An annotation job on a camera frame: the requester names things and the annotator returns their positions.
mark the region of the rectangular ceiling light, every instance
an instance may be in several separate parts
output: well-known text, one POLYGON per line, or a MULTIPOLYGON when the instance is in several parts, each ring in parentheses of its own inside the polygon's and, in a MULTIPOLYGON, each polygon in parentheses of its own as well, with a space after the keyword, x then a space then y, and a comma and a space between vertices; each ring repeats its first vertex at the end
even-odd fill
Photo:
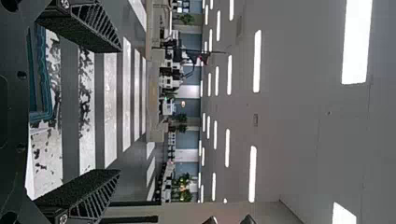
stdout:
POLYGON ((216 32, 216 40, 220 41, 220 32, 221 32, 221 12, 218 10, 218 27, 216 32))
POLYGON ((202 147, 201 166, 205 166, 205 148, 202 147))
POLYGON ((230 166, 230 129, 225 131, 225 167, 230 166))
POLYGON ((338 203, 333 204, 332 224, 356 224, 356 216, 338 203))
POLYGON ((204 96, 204 82, 201 80, 201 97, 204 96))
POLYGON ((198 173, 198 188, 201 188, 201 172, 198 173))
POLYGON ((231 95, 233 86, 233 55, 228 56, 227 95, 231 95))
POLYGON ((233 20, 233 0, 230 0, 230 21, 233 20))
POLYGON ((250 169, 248 177, 248 200, 254 203, 256 198, 256 163, 257 163, 257 148, 250 148, 250 169))
POLYGON ((207 116, 207 132, 206 132, 206 138, 210 138, 210 116, 207 116))
POLYGON ((207 96, 212 95, 212 74, 207 75, 207 96))
POLYGON ((213 124, 213 148, 218 149, 218 121, 213 124))
POLYGON ((209 52, 212 52, 213 49, 213 30, 209 30, 209 52))
POLYGON ((206 5, 205 6, 205 25, 207 25, 209 22, 209 7, 206 5))
POLYGON ((262 67, 262 31, 259 30, 254 35, 254 71, 253 71, 253 92, 260 92, 260 75, 262 67))
POLYGON ((212 175, 212 201, 216 200, 216 173, 212 175))
POLYGON ((199 156, 202 156, 202 141, 199 140, 199 156))
POLYGON ((201 186, 201 203, 204 202, 204 185, 201 186))
POLYGON ((215 95, 219 96, 219 67, 216 67, 216 74, 215 74, 215 95))
POLYGON ((342 84, 364 83, 370 46, 373 0, 346 1, 342 84))
POLYGON ((205 132, 205 126, 206 126, 205 118, 206 118, 206 113, 203 113, 202 114, 202 132, 205 132))

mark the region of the black structure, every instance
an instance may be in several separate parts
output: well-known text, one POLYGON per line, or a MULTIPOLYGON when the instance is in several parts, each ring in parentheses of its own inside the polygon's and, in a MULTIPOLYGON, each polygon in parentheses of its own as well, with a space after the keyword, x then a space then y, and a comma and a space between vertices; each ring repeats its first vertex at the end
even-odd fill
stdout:
POLYGON ((36 22, 92 52, 122 51, 116 28, 97 0, 52 0, 36 22))
POLYGON ((256 221, 251 215, 247 215, 245 219, 241 221, 241 224, 256 224, 256 221))
POLYGON ((119 178, 119 170, 92 170, 38 198, 35 204, 53 224, 69 217, 98 223, 119 178))

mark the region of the floor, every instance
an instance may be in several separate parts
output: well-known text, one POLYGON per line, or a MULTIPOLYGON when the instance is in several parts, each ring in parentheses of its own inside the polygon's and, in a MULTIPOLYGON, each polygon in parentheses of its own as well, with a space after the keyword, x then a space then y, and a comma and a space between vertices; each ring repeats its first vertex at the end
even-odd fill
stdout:
POLYGON ((146 11, 138 0, 103 5, 123 53, 94 54, 46 32, 54 117, 31 124, 26 187, 32 199, 105 168, 121 169, 115 200, 153 194, 163 151, 146 143, 146 11))

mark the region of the factory floor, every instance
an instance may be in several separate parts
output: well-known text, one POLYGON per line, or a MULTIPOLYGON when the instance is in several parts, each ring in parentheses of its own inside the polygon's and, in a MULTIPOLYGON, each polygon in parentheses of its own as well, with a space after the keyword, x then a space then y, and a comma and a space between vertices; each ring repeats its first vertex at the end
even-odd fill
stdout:
POLYGON ((150 132, 146 1, 103 1, 123 52, 95 54, 47 31, 54 116, 30 125, 26 188, 35 199, 91 169, 120 169, 115 201, 145 201, 163 147, 150 132))

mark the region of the white ceiling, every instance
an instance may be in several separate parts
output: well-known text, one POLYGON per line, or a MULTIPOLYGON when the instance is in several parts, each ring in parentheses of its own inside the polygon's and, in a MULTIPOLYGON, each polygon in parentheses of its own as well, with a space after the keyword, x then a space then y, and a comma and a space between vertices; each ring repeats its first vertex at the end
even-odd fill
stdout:
POLYGON ((306 223, 327 224, 338 202, 362 223, 396 221, 396 3, 373 7, 367 81, 341 84, 346 0, 214 0, 213 49, 233 55, 233 93, 226 94, 227 57, 204 69, 203 112, 217 120, 218 149, 202 135, 205 201, 217 173, 217 201, 248 199, 250 146, 258 149, 256 201, 281 199, 306 223), (236 37, 241 17, 242 36, 236 37), (261 92, 252 92, 254 34, 262 29, 261 92), (207 97, 207 73, 219 66, 219 96, 207 97), (253 127, 253 115, 259 127, 253 127), (230 168, 224 167, 231 129, 230 168))

